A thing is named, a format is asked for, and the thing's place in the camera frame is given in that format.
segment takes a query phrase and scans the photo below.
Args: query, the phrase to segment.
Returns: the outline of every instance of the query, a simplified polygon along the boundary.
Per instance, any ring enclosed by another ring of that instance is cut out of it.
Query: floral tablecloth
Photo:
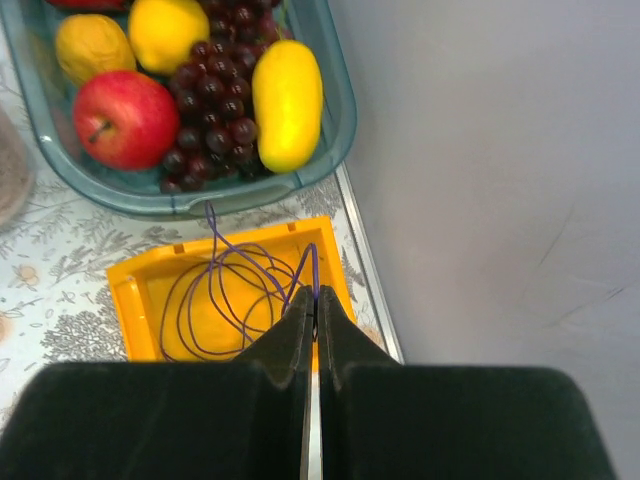
[[[0,102],[30,146],[36,185],[24,211],[0,227],[0,433],[24,386],[65,360],[125,360],[105,268],[157,245],[203,238],[203,221],[150,223],[78,196],[48,167],[29,124],[0,32]],[[359,326],[383,345],[336,179],[277,204],[223,217],[222,233],[306,217],[332,218]]]

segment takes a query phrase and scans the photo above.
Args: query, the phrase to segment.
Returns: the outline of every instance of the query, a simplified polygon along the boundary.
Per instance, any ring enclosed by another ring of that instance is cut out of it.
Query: bunch of grapes
[[[163,159],[165,193],[197,191],[236,173],[247,181],[270,175],[256,148],[251,76],[273,42],[291,38],[273,18],[281,0],[199,1],[211,38],[193,45],[169,79],[182,125]]]

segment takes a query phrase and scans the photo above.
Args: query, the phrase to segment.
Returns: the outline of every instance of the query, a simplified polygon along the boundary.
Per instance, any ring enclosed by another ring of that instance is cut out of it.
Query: gray wall
[[[640,478],[640,2],[330,4],[407,359],[568,372]]]

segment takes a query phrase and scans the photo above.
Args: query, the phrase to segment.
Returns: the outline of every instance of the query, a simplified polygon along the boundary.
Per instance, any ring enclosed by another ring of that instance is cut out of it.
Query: yellow mango
[[[295,40],[279,40],[253,73],[258,153],[265,167],[287,173],[306,164],[320,139],[323,92],[313,52]]]

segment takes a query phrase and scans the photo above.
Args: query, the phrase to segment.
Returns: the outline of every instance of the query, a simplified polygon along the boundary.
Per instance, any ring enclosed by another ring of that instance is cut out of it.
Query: fruit bowl
[[[102,166],[81,147],[71,121],[76,89],[55,59],[54,38],[65,18],[44,0],[1,0],[0,16],[29,117],[44,157],[89,200],[131,216],[200,216],[209,200],[218,214],[275,202],[331,174],[346,156],[356,128],[356,106],[327,0],[289,0],[287,26],[309,46],[324,83],[322,134],[311,161],[299,170],[254,183],[228,177],[204,191],[163,194],[159,169],[129,173]],[[126,15],[114,16],[126,29]]]

